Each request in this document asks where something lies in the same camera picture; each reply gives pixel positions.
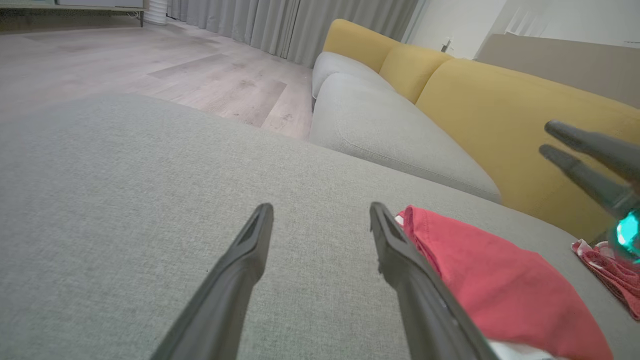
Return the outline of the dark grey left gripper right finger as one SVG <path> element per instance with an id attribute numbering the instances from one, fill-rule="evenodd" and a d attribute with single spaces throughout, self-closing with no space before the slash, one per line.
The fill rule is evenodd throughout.
<path id="1" fill-rule="evenodd" d="M 486 337 L 381 202 L 370 205 L 378 271 L 395 290 L 413 360 L 496 360 Z"/>

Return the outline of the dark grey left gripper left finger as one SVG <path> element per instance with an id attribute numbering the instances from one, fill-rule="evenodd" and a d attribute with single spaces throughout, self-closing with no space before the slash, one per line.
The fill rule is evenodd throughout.
<path id="1" fill-rule="evenodd" d="M 274 207 L 261 203 L 208 272 L 153 360 L 234 360 L 254 286 L 265 273 Z"/>

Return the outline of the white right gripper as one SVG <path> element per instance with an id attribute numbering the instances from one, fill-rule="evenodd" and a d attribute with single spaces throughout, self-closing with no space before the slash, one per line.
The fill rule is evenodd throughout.
<path id="1" fill-rule="evenodd" d="M 578 129 L 558 120 L 544 125 L 546 133 L 573 151 L 583 153 L 604 165 L 627 182 L 640 179 L 640 147 L 601 132 Z M 615 218 L 611 248 L 616 258 L 629 265 L 640 262 L 640 199 L 630 186 L 615 183 L 595 171 L 578 157 L 551 145 L 539 152 L 553 163 L 594 202 Z"/>

